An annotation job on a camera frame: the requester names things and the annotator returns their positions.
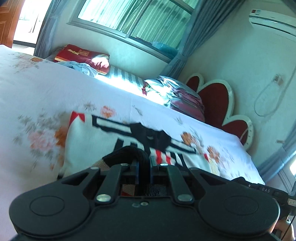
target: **red heart-shaped headboard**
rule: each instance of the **red heart-shaped headboard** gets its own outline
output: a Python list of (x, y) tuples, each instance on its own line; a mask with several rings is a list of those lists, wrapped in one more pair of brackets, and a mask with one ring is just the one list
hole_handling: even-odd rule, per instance
[(196, 91), (205, 106), (205, 123), (236, 135), (247, 150), (253, 141), (253, 125), (245, 115), (232, 115), (234, 95), (225, 80), (212, 80), (204, 84), (201, 74), (193, 74), (186, 85)]

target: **black plastic mount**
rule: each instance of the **black plastic mount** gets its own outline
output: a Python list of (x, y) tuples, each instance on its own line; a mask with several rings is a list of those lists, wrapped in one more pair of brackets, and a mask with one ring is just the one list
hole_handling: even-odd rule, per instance
[(88, 168), (18, 196), (9, 215), (19, 240), (278, 240), (270, 232), (280, 211), (295, 210), (280, 190), (171, 165), (140, 181), (166, 196), (120, 196), (123, 184), (138, 184), (136, 165)]

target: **air conditioner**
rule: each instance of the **air conditioner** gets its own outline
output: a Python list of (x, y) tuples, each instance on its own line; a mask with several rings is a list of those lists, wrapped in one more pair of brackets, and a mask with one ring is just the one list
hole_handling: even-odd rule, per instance
[(296, 18), (277, 12), (253, 9), (249, 21), (254, 28), (270, 30), (296, 42)]

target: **blue curtain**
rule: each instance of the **blue curtain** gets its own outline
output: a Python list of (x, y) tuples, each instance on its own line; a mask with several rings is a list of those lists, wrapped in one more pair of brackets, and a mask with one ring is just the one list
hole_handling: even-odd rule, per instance
[(37, 40), (34, 56), (47, 58), (50, 55), (58, 19), (67, 2), (68, 0), (52, 0), (43, 21), (44, 24)]
[(176, 57), (161, 75), (177, 79), (188, 58), (223, 24), (229, 14), (244, 0), (199, 0), (178, 49)]
[(285, 142), (275, 153), (259, 167), (258, 171), (264, 182), (272, 179), (284, 165), (296, 154), (296, 122)]

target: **bedroom wall corner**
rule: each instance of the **bedroom wall corner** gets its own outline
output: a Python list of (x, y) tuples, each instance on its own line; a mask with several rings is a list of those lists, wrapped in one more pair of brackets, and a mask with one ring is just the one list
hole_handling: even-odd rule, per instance
[(250, 117), (254, 124), (254, 142), (248, 151), (256, 166), (281, 146), (296, 119), (296, 78), (288, 87), (279, 109), (269, 117), (254, 112), (259, 93), (280, 74), (282, 86), (271, 85), (258, 101), (257, 111), (266, 113), (275, 107), (284, 85), (296, 65), (296, 42), (269, 31), (254, 29), (249, 23), (252, 9), (296, 15), (280, 0), (247, 0), (224, 25), (189, 58), (179, 80), (201, 73), (205, 81), (224, 79), (235, 94), (234, 114)]
[(67, 44), (74, 44), (92, 51), (108, 53), (111, 65), (143, 79), (155, 78), (159, 75), (167, 65), (164, 61), (107, 35), (69, 25), (80, 1), (68, 1), (59, 19), (53, 50)]

